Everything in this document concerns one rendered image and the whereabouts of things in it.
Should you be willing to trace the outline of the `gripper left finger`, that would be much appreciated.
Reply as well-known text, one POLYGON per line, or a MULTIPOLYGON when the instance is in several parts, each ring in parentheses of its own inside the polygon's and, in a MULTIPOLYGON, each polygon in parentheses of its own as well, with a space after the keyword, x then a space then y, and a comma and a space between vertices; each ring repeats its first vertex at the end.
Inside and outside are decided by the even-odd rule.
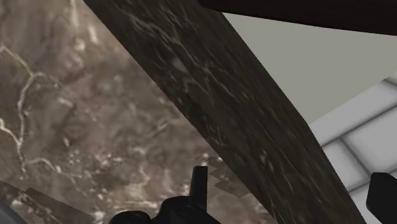
POLYGON ((208 167, 195 166, 187 196, 165 199, 154 218, 143 211, 124 211, 109 224, 221 224, 207 213, 208 167))

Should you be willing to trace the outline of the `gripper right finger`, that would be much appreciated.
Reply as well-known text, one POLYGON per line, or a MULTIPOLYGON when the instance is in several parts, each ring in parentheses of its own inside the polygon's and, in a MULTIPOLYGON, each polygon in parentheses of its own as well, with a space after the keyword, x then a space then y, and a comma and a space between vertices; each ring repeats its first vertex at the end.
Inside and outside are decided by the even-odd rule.
POLYGON ((397 179, 386 172, 372 173, 366 207, 381 224, 397 224, 397 179))

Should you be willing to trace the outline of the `dark wood counter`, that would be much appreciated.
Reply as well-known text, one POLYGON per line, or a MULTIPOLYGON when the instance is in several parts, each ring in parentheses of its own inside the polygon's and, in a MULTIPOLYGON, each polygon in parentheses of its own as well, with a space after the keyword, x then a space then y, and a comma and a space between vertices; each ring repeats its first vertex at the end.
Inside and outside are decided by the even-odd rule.
POLYGON ((366 224, 306 121, 223 14, 84 0, 278 224, 366 224))

